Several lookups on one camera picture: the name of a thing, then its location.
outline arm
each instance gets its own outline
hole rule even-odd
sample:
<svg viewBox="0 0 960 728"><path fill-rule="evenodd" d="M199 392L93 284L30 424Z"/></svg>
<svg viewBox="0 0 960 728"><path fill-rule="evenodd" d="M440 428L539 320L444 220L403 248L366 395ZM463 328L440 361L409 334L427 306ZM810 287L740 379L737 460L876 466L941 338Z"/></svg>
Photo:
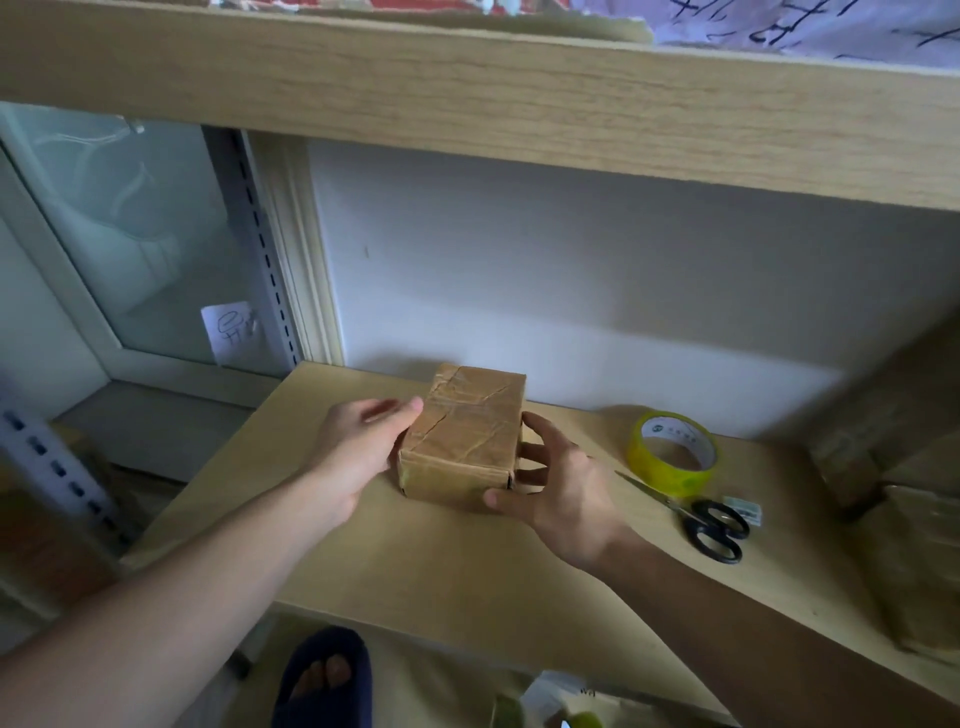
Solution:
<svg viewBox="0 0 960 728"><path fill-rule="evenodd" d="M0 660L4 725L172 724L300 558L349 518L421 409L332 408L299 473Z"/></svg>
<svg viewBox="0 0 960 728"><path fill-rule="evenodd" d="M960 725L940 696L648 544L614 507L607 469L543 417L523 419L543 445L520 454L546 467L517 480L545 488L484 500L610 586L746 728Z"/></svg>

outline packing tape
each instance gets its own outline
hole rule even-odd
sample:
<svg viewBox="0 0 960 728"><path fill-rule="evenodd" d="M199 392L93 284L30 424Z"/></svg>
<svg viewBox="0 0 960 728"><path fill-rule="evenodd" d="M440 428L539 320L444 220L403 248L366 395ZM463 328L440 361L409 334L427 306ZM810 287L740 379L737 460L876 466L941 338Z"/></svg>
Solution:
<svg viewBox="0 0 960 728"><path fill-rule="evenodd" d="M686 450L689 453L686 460L689 460L691 468L671 465L661 459L664 450L660 448L657 448L660 455L654 454L648 444L654 446L660 443L652 438L661 438L669 448L679 446ZM630 470L654 490L677 498L700 493L713 475L719 459L720 450L710 433L693 420L675 412L654 410L645 414L636 421L627 446L627 465Z"/></svg>

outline wooden desk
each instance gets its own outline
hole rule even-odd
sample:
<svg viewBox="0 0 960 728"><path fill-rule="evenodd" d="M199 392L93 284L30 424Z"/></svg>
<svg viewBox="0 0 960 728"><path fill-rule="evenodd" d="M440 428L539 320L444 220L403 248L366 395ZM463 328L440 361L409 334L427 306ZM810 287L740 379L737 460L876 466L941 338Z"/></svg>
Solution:
<svg viewBox="0 0 960 728"><path fill-rule="evenodd" d="M168 507L125 563L141 566L290 474L327 408L409 397L426 385L301 364ZM588 413L544 404L595 457L622 467L638 408ZM712 489L759 502L764 522L735 567L710 561L675 518L620 478L610 487L630 523L691 567L960 702L960 675L898 651L831 525L823 489L799 450L718 438ZM350 522L311 551L277 603L439 643L507 666L591 680L723 712L717 699L612 592L556 559L526 526L408 500L379 477Z"/></svg>

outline slipper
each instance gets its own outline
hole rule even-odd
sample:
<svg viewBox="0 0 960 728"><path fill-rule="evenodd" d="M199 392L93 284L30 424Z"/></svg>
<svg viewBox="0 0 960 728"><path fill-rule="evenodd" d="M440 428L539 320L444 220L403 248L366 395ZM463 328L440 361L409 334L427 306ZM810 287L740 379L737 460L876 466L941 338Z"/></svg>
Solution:
<svg viewBox="0 0 960 728"><path fill-rule="evenodd" d="M343 655L350 679L339 688L325 687L290 699L300 676L315 662ZM360 636L344 627L327 627L294 651L280 680L272 728L372 728L373 676L370 655Z"/></svg>

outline foot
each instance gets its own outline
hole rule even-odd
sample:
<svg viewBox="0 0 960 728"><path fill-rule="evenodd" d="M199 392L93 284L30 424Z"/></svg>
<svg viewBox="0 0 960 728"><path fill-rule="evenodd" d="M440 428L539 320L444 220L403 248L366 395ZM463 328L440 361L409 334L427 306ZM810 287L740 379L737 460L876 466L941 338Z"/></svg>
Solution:
<svg viewBox="0 0 960 728"><path fill-rule="evenodd" d="M349 682L351 676L350 663L343 655L328 657L326 662L318 660L303 671L293 692L290 693L290 699L304 697L327 687L340 688Z"/></svg>

